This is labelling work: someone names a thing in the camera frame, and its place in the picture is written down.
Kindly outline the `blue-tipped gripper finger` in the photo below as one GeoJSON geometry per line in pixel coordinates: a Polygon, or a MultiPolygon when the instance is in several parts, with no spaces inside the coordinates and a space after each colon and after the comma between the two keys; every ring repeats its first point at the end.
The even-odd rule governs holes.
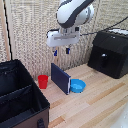
{"type": "Polygon", "coordinates": [[[53,51],[53,55],[54,56],[57,56],[57,47],[53,47],[53,50],[52,51],[53,51]]]}
{"type": "Polygon", "coordinates": [[[66,54],[70,53],[70,48],[71,48],[71,45],[66,46],[66,54]]]}

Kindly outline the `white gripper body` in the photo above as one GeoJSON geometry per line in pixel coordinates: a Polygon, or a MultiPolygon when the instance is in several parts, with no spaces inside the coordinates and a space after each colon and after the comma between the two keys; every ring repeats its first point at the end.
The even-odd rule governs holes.
{"type": "Polygon", "coordinates": [[[68,29],[51,29],[47,32],[47,45],[57,47],[75,44],[79,41],[80,31],[78,27],[68,29]]]}

